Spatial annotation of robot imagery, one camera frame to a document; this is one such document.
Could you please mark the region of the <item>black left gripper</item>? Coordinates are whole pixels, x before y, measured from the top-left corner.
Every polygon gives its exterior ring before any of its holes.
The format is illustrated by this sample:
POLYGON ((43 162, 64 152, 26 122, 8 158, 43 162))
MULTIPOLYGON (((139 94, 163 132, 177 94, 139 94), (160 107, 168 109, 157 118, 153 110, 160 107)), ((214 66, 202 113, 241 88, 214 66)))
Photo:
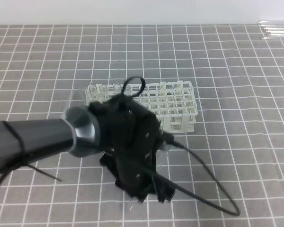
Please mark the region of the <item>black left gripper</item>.
POLYGON ((156 153, 164 143, 156 115, 125 95, 91 102, 89 111, 100 126, 98 147, 112 151, 102 156, 100 164, 115 177, 116 186, 139 202, 149 194, 157 195, 159 202, 171 201, 175 189, 138 168, 156 172, 156 153))

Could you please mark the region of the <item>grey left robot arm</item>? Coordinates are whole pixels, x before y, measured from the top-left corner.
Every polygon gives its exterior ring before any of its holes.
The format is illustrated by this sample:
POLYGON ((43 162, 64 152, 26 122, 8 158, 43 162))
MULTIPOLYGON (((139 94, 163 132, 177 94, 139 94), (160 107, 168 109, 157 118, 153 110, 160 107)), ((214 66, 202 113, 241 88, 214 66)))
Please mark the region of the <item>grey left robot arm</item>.
POLYGON ((0 185, 13 170, 65 151, 79 158, 101 153, 100 164, 130 197, 170 201, 175 189, 156 171, 156 153, 169 139, 154 113, 123 94, 71 107, 59 119, 1 121, 0 185))

